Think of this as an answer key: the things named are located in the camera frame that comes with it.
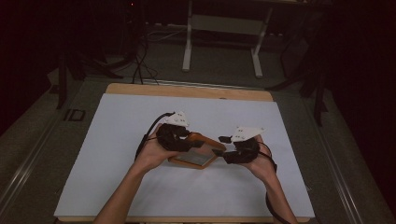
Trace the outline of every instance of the white plastic part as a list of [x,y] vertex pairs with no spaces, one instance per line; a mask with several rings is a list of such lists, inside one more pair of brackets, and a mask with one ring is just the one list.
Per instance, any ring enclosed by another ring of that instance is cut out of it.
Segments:
[[182,127],[189,126],[189,122],[187,121],[186,115],[184,114],[183,111],[179,111],[179,112],[175,113],[174,115],[166,118],[165,123],[173,124],[176,126],[182,126]]
[[233,133],[231,141],[233,142],[243,142],[248,139],[261,134],[265,131],[264,128],[249,128],[249,127],[238,127]]

